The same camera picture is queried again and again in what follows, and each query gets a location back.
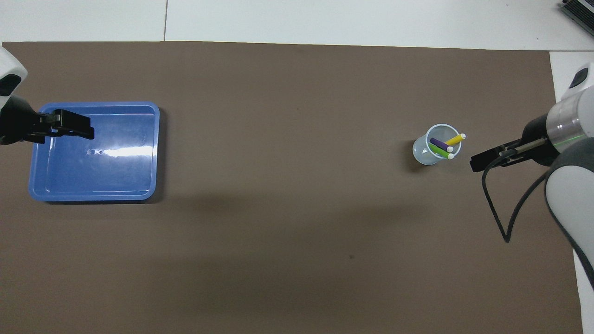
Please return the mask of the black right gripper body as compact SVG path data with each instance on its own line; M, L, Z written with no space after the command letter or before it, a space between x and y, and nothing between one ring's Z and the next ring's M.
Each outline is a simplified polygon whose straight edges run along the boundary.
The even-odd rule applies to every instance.
M540 145L519 153L526 154L526 161L533 160L539 165L549 167L558 157L559 152L549 140L549 135L547 133L547 117L548 115L544 114L530 121L524 127L520 139L512 141L509 148L517 149L520 146L542 139L543 142Z

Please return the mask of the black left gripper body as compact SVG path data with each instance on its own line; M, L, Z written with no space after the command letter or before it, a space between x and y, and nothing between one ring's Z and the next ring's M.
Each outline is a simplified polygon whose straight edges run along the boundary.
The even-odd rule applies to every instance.
M42 136L35 135L41 116L23 98L13 95L1 109L0 143L2 145L28 141L42 144Z

